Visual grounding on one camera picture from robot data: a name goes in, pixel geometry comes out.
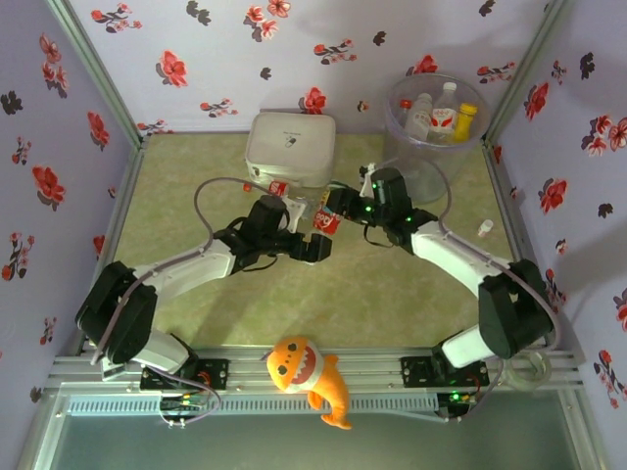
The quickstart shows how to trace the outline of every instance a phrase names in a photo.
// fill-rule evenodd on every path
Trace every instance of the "red label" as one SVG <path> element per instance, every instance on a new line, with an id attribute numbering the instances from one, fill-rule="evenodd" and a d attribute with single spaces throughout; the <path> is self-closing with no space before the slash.
<path id="1" fill-rule="evenodd" d="M 333 235 L 340 224 L 340 216 L 328 208 L 320 208 L 313 218 L 313 228 L 317 228 L 326 235 Z"/>
<path id="2" fill-rule="evenodd" d="M 275 194 L 277 196 L 283 196 L 285 193 L 287 193 L 287 183 L 272 181 L 267 189 L 272 194 Z"/>

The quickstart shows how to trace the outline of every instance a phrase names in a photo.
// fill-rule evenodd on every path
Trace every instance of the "bottle cap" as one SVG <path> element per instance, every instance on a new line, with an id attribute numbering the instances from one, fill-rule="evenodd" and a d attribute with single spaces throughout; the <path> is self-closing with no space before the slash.
<path id="1" fill-rule="evenodd" d="M 465 115 L 474 116 L 479 111 L 479 108 L 471 105 L 470 103 L 461 103 L 461 106 L 459 106 L 459 111 L 461 113 L 464 113 Z"/>

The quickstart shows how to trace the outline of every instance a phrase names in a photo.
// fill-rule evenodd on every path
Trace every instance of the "orange stuffed fish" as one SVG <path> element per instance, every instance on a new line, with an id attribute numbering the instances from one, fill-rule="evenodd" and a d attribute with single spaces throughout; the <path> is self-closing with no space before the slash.
<path id="1" fill-rule="evenodd" d="M 322 420 L 331 426 L 351 429 L 346 420 L 349 411 L 349 391 L 335 368 L 337 355 L 322 356 L 307 338 L 286 338 L 267 357 L 267 371 L 272 382 L 287 394 L 308 391 L 307 401 L 313 409 L 320 409 L 322 401 L 331 405 L 331 414 Z"/>

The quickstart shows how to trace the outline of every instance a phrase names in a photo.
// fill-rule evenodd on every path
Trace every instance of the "white box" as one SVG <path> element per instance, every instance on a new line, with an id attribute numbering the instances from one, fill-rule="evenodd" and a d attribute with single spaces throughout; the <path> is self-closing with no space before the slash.
<path id="1" fill-rule="evenodd" d="M 246 146 L 253 181 L 280 180 L 291 186 L 321 188 L 333 174 L 335 120 L 323 115 L 259 113 Z"/>

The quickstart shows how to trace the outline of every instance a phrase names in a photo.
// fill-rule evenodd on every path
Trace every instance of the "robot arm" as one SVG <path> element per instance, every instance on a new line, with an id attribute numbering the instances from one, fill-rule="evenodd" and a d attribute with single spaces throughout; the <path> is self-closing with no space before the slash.
<path id="1" fill-rule="evenodd" d="M 328 258 L 328 238 L 314 234 L 306 242 L 305 235 L 297 232 L 304 209 L 304 204 L 287 198 L 262 196 L 248 217 L 237 218 L 216 232 L 209 247 L 200 246 L 134 269 L 120 261 L 109 264 L 76 316 L 78 328 L 100 344 L 122 295 L 138 279 L 146 277 L 130 293 L 110 337 L 101 345 L 112 364 L 110 370 L 118 370 L 118 364 L 133 360 L 183 378 L 193 376 L 198 357 L 175 336 L 152 329 L 155 309 L 205 282 L 244 270 L 261 255 L 285 254 L 305 262 Z"/>
<path id="2" fill-rule="evenodd" d="M 433 262 L 478 299 L 479 323 L 433 349 L 437 373 L 446 376 L 493 355 L 511 358 L 552 331 L 553 323 L 542 307 L 495 267 L 510 270 L 545 298 L 544 281 L 535 264 L 487 254 L 479 258 L 468 248 L 470 244 L 458 243 L 457 236 L 445 233 L 435 215 L 412 207 L 405 181 L 395 168 L 371 166 L 362 176 L 361 191 L 333 189 L 328 208 L 356 223 L 382 227 L 393 245 Z"/>

